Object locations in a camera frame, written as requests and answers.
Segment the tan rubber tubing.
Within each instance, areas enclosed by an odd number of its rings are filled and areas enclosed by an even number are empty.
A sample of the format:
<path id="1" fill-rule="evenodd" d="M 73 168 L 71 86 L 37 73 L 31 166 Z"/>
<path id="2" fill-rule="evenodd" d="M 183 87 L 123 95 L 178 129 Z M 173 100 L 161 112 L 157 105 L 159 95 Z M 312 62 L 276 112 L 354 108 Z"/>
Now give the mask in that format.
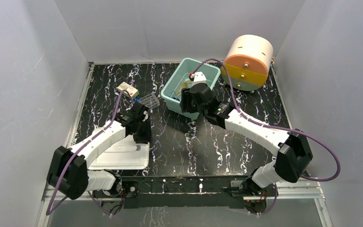
<path id="1" fill-rule="evenodd" d="M 185 81 L 181 85 L 179 85 L 176 96 L 179 96 L 183 89 L 190 88 L 192 85 L 192 81 Z"/>

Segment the clear test tube rack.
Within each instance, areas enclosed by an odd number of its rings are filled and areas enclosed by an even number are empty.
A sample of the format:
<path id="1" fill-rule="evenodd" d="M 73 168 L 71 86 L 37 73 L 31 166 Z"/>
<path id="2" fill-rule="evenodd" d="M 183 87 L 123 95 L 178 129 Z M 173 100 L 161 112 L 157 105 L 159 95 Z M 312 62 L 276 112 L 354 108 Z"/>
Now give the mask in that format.
<path id="1" fill-rule="evenodd" d="M 133 101 L 141 103 L 149 109 L 154 109 L 160 105 L 159 100 L 154 93 L 149 93 L 144 97 L 138 96 L 136 98 L 133 98 Z"/>

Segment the small white red box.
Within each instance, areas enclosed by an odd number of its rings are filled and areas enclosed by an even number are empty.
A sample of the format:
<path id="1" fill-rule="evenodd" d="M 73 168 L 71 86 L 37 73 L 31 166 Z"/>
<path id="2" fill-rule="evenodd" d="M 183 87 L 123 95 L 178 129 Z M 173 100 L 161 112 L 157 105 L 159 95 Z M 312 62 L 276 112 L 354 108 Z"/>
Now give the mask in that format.
<path id="1" fill-rule="evenodd" d="M 134 88 L 133 86 L 131 86 L 130 84 L 126 83 L 126 82 L 122 82 L 120 85 L 118 85 L 117 90 L 127 91 L 128 94 L 130 95 L 130 97 L 132 97 L 132 98 L 136 98 L 136 97 L 139 96 L 139 91 L 136 88 Z"/>

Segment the white bin lid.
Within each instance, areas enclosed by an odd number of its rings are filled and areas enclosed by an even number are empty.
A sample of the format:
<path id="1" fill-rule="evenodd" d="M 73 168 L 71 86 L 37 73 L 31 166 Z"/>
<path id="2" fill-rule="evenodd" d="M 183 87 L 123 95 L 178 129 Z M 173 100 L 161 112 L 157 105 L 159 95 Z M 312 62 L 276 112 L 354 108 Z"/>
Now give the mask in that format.
<path id="1" fill-rule="evenodd" d="M 129 135 L 92 162 L 90 170 L 143 170 L 149 163 L 150 143 L 135 143 Z"/>

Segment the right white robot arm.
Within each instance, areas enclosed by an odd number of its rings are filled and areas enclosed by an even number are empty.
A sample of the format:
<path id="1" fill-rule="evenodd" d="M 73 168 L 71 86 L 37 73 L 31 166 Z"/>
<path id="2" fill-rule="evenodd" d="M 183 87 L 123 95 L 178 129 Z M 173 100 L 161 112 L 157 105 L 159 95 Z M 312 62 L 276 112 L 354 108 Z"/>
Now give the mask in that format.
<path id="1" fill-rule="evenodd" d="M 276 159 L 260 166 L 244 181 L 234 180 L 228 187 L 233 197 L 261 195 L 277 182 L 296 183 L 313 158 L 305 136 L 270 125 L 238 111 L 235 104 L 222 102 L 205 83 L 181 90 L 182 112 L 199 113 L 212 125 L 236 132 L 271 152 Z"/>

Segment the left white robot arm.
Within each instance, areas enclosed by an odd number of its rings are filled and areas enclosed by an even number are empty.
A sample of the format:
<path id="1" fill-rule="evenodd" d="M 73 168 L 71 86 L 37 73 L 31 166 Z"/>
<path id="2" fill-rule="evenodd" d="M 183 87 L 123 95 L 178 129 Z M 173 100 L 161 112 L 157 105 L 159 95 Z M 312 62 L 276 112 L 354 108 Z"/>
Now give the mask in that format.
<path id="1" fill-rule="evenodd" d="M 151 140 L 150 109 L 134 103 L 83 141 L 69 148 L 58 147 L 47 183 L 72 200 L 99 190 L 116 197 L 122 192 L 116 171 L 146 168 Z"/>

